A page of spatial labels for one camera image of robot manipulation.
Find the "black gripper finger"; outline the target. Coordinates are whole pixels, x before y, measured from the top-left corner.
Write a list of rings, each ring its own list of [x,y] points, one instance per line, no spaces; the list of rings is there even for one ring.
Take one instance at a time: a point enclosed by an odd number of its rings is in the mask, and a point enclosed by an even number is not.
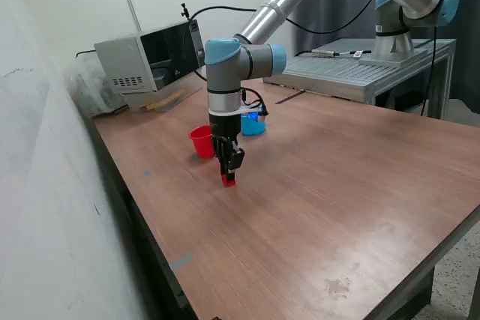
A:
[[[213,136],[211,142],[220,164],[220,174],[225,175],[227,173],[227,141],[223,137]]]
[[[226,185],[235,185],[235,172],[242,165],[245,157],[245,151],[240,148],[237,142],[231,142],[227,152],[226,162]]]

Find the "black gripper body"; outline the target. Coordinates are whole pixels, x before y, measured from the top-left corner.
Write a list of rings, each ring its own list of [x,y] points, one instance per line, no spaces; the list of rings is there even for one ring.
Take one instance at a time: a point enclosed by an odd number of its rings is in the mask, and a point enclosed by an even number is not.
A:
[[[215,137],[236,139],[241,132],[241,116],[217,116],[209,115],[211,133]]]

